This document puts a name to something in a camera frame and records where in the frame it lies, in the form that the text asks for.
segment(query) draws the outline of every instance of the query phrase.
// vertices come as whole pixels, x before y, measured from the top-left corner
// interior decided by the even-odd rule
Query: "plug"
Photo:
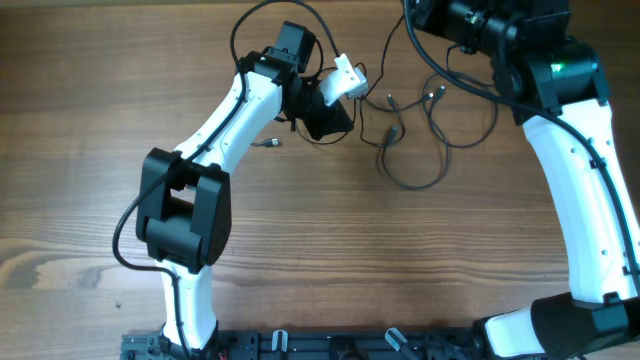
[[[263,144],[265,147],[274,147],[274,146],[280,146],[280,145],[282,145],[282,144],[280,143],[280,140],[278,140],[278,139],[276,139],[276,138],[273,138],[273,139],[267,139],[267,140],[263,141],[263,142],[262,142],[262,144]]]

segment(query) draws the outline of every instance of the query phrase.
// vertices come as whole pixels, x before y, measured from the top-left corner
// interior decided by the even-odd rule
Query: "black bracket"
[[[170,259],[195,274],[213,265],[224,250],[231,232],[229,174],[218,165],[184,164],[180,153],[157,148],[144,160],[140,192],[176,167],[138,206],[136,235],[147,243],[149,256]],[[195,201],[171,196],[171,190],[195,187]]]

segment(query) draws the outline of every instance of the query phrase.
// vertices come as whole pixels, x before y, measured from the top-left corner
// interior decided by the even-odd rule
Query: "black motor joint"
[[[301,119],[314,140],[323,136],[348,132],[353,122],[340,101],[327,105],[318,89],[317,80],[305,81],[300,74],[307,69],[316,36],[300,26],[285,21],[276,45],[265,54],[251,52],[241,60],[243,71],[267,76],[283,88],[282,111],[295,129],[295,119]]]
[[[553,115],[609,89],[596,52],[566,35],[568,0],[421,0],[416,29],[455,41],[462,52],[491,57],[498,93]],[[517,125],[532,114],[514,110]]]

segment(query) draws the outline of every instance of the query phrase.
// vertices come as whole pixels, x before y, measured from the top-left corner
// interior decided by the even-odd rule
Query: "white plastic bracket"
[[[364,95],[369,89],[367,78],[360,69],[351,66],[347,55],[342,54],[335,58],[335,70],[326,79],[322,80],[318,89],[324,95],[324,104],[331,106],[342,95],[349,99]]]

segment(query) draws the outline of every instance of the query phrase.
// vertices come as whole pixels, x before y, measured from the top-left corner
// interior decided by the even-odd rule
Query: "wire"
[[[405,134],[407,133],[407,129],[404,125],[404,121],[402,120],[402,116],[400,115],[400,112],[396,110],[395,107],[395,102],[393,101],[393,98],[391,97],[391,95],[387,96],[387,101],[389,102],[389,106],[391,106],[392,113],[395,113],[397,118],[398,118],[398,122],[400,123],[400,129],[402,130],[402,133],[400,134],[400,137],[398,138],[398,140],[392,140],[390,142],[386,142],[386,143],[382,143],[382,144],[378,144],[378,143],[374,143],[371,142],[367,139],[364,138],[364,115],[362,114],[362,100],[360,100],[360,140],[362,140],[364,143],[369,144],[371,146],[376,146],[376,147],[385,147],[385,146],[391,146],[391,145],[395,145],[397,143],[399,143],[402,139],[404,139]]]
[[[407,19],[411,19],[410,6],[411,6],[411,0],[403,0],[404,15]],[[407,34],[409,35],[409,38],[411,39],[411,42],[413,43],[413,46],[418,52],[418,54],[432,69],[434,69],[447,81],[449,81],[450,83],[456,85],[457,87],[465,91],[468,91],[474,95],[480,96],[487,100],[491,100],[499,104],[509,106],[513,109],[525,111],[527,113],[540,116],[541,118],[546,119],[551,123],[559,126],[563,130],[567,131],[587,150],[587,152],[589,153],[589,156],[591,156],[592,161],[595,164],[595,168],[597,168],[598,171],[600,172],[600,175],[602,176],[602,180],[605,184],[605,187],[607,188],[607,191],[609,192],[609,196],[611,197],[611,203],[616,213],[618,225],[620,226],[620,233],[622,235],[622,239],[624,242],[625,252],[627,255],[627,262],[629,263],[629,270],[631,272],[633,285],[636,290],[636,294],[640,296],[640,277],[639,277],[640,271],[638,269],[638,263],[635,260],[636,256],[635,256],[635,251],[633,249],[633,242],[631,240],[629,225],[627,223],[626,215],[622,207],[622,202],[620,201],[620,196],[618,195],[613,179],[611,178],[611,175],[609,174],[609,171],[606,168],[606,163],[604,162],[602,157],[600,157],[600,154],[598,154],[598,151],[589,143],[589,141],[579,131],[577,131],[575,128],[573,128],[571,125],[561,120],[560,118],[553,116],[540,109],[537,109],[535,107],[521,104],[515,101],[511,101],[501,96],[494,95],[485,90],[474,88],[473,86],[470,86],[469,84],[458,80],[455,76],[451,75],[446,70],[444,70],[440,65],[438,65],[438,63],[436,63],[429,56],[429,54],[427,54],[427,52],[424,50],[424,48],[420,44],[418,37],[416,36],[415,30],[413,29],[411,21],[405,21],[405,25],[407,29]]]
[[[427,81],[425,81],[424,85],[422,86],[422,96],[423,97],[426,95],[426,91],[427,91],[427,87],[429,86],[429,82],[431,80],[433,80],[434,78],[438,77],[438,76],[440,76],[440,74],[435,73],[435,74],[431,75],[427,79]],[[444,86],[442,86],[440,89],[441,89],[441,91],[444,92],[445,88],[444,88]],[[491,133],[493,133],[493,130],[495,129],[496,124],[498,123],[498,115],[499,115],[498,114],[498,104],[496,102],[494,102],[494,101],[491,102],[492,107],[493,107],[493,118],[491,119],[491,123],[489,124],[489,128],[487,129],[487,131],[484,132],[484,134],[478,140],[476,140],[476,141],[474,141],[472,143],[469,143],[469,144],[459,145],[459,144],[452,144],[449,141],[447,141],[445,138],[440,137],[439,133],[442,133],[442,131],[441,130],[440,131],[436,131],[435,130],[435,128],[438,128],[438,126],[437,126],[435,120],[433,119],[433,115],[432,115],[433,108],[436,106],[437,102],[440,99],[442,99],[442,96],[437,96],[437,97],[435,97],[433,99],[433,102],[431,103],[430,110],[427,110],[427,107],[426,107],[425,103],[422,103],[422,109],[423,109],[424,113],[427,115],[427,120],[429,121],[429,125],[430,125],[429,128],[431,129],[431,132],[433,133],[433,135],[435,135],[436,139],[438,139],[441,143],[443,143],[443,144],[445,144],[447,146],[450,146],[452,148],[455,148],[455,149],[470,149],[470,148],[472,148],[474,146],[477,146],[477,145],[481,144],[482,142],[484,142],[489,137],[489,135],[491,135]]]
[[[240,27],[240,24],[242,24],[247,19],[247,17],[249,17],[249,15],[253,14],[257,10],[259,10],[260,8],[263,8],[263,7],[267,6],[267,5],[275,4],[275,3],[296,4],[296,5],[300,5],[303,8],[309,10],[309,12],[311,14],[313,14],[313,16],[315,16],[315,18],[318,20],[320,25],[322,25],[322,28],[324,29],[325,33],[327,34],[327,37],[329,38],[329,42],[331,43],[331,47],[333,48],[333,52],[336,54],[336,57],[340,56],[340,51],[338,51],[338,47],[336,46],[336,42],[333,39],[333,35],[331,35],[331,30],[329,30],[329,27],[327,26],[327,23],[324,21],[324,19],[322,19],[320,14],[318,14],[318,12],[314,8],[312,8],[311,6],[309,6],[309,5],[303,3],[302,1],[299,1],[299,0],[267,0],[267,1],[259,3],[258,5],[252,7],[251,9],[249,9],[249,11],[244,13],[244,15],[242,15],[240,17],[240,19],[238,19],[238,21],[236,22],[235,26],[233,27],[233,30],[231,30],[231,57],[233,57],[233,62],[236,63],[236,65],[239,62],[238,61],[238,55],[236,54],[236,49],[235,49],[235,37],[236,37],[236,32],[238,31],[238,27]]]
[[[387,42],[384,44],[384,50],[382,50],[382,61],[380,61],[380,76],[378,76],[378,79],[376,79],[373,85],[369,88],[369,91],[367,91],[367,94],[364,96],[365,98],[369,96],[369,94],[371,94],[373,89],[376,88],[376,85],[378,85],[378,82],[380,82],[380,80],[382,80],[382,78],[384,77],[384,60],[387,57],[387,50],[389,49],[389,43],[391,43],[391,38],[393,37],[393,33],[395,33],[396,30],[398,30],[398,28],[402,24],[402,20],[404,20],[404,15],[400,16],[400,19],[398,19],[398,22],[393,27],[393,29],[391,29],[391,32],[387,37]]]
[[[381,111],[381,112],[385,112],[385,113],[394,113],[394,112],[404,112],[407,111],[409,109],[411,109],[412,107],[418,106],[426,101],[428,101],[429,99],[431,99],[429,96],[423,97],[420,100],[416,100],[414,102],[412,102],[411,104],[405,106],[405,107],[401,107],[396,109],[395,111],[393,109],[387,109],[387,108],[383,108],[380,105],[376,105],[375,103],[371,102],[371,100],[369,100],[369,98],[364,98],[364,102],[369,105],[371,108],[373,108],[374,110],[377,111]]]
[[[438,96],[442,96],[443,94],[444,94],[444,92],[436,94],[436,96],[434,97],[434,100]],[[435,101],[431,102],[431,108],[429,109],[429,111],[433,110],[434,104],[435,104]],[[394,110],[396,115],[398,115],[398,117],[400,117],[400,113],[395,109],[395,104],[393,102],[390,102],[389,105],[391,105],[391,108]],[[440,169],[440,173],[438,174],[438,176],[436,176],[436,178],[433,179],[431,182],[429,182],[427,184],[424,184],[424,185],[408,185],[408,184],[405,184],[404,182],[398,180],[395,177],[395,175],[393,175],[391,173],[391,171],[388,169],[387,162],[386,162],[387,150],[391,146],[394,145],[393,139],[391,138],[391,136],[389,136],[387,138],[387,141],[385,142],[384,146],[382,146],[382,150],[380,152],[380,164],[382,165],[382,169],[387,174],[389,179],[391,179],[391,181],[393,181],[397,186],[399,186],[403,190],[420,191],[420,190],[428,189],[428,188],[436,185],[437,183],[439,183],[440,180],[442,180],[447,175],[447,173],[449,172],[449,165],[451,163],[451,152],[449,150],[449,146],[446,144],[446,137],[445,137],[444,133],[440,131],[440,129],[437,127],[437,125],[435,125],[435,129],[436,129],[437,132],[439,132],[439,136],[442,137],[443,139],[445,139],[445,143],[444,143],[445,160],[444,160],[444,164],[442,165],[442,167]]]
[[[486,87],[486,88],[495,87],[494,84],[483,83],[482,81],[478,81],[478,80],[472,78],[471,76],[469,76],[469,75],[467,75],[465,73],[461,73],[461,72],[457,72],[457,71],[451,70],[451,67],[449,67],[449,54],[451,54],[451,50],[459,48],[459,47],[460,47],[460,44],[455,44],[455,45],[451,45],[451,46],[449,46],[447,48],[447,57],[446,57],[446,60],[445,60],[445,63],[446,63],[446,66],[447,66],[447,71],[450,74],[453,74],[455,77],[460,78],[460,79],[462,79],[464,81],[470,82],[470,83],[472,83],[474,85],[481,86],[481,87]]]
[[[311,76],[301,76],[300,79],[304,82],[315,81],[318,79],[318,76],[322,74],[322,67],[324,66],[324,51],[322,51],[322,44],[320,44],[320,40],[318,40],[318,38],[316,38],[316,44],[318,44],[318,51],[320,51],[320,67],[318,68],[318,71]]]

